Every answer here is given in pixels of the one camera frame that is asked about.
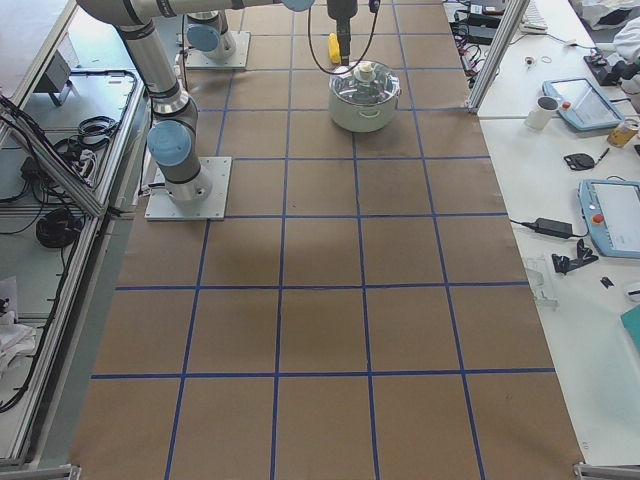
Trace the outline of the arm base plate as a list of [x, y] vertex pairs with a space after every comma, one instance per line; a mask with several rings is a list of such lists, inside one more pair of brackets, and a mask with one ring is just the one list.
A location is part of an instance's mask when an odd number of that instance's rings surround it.
[[145, 218], [149, 221], [223, 220], [231, 176], [231, 157], [200, 157], [199, 175], [184, 184], [166, 182], [157, 169]]
[[186, 38], [189, 50], [187, 69], [245, 70], [251, 34], [248, 31], [227, 31], [219, 34], [209, 27], [191, 26]]

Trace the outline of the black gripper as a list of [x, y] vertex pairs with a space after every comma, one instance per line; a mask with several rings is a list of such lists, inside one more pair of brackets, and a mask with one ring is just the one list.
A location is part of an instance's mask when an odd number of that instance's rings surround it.
[[340, 64], [343, 66], [348, 66], [350, 63], [350, 19], [357, 14], [357, 11], [357, 0], [327, 0], [328, 16], [336, 21]]

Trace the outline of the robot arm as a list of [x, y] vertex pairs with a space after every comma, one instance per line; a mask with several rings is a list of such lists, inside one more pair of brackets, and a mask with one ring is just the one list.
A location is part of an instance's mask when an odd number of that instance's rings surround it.
[[165, 58], [153, 19], [263, 6], [263, 1], [80, 1], [93, 18], [117, 30], [152, 100], [147, 147], [176, 202], [207, 198], [213, 189], [196, 152], [197, 107]]
[[191, 47], [214, 60], [226, 59], [236, 50], [224, 10], [188, 14], [186, 38]]

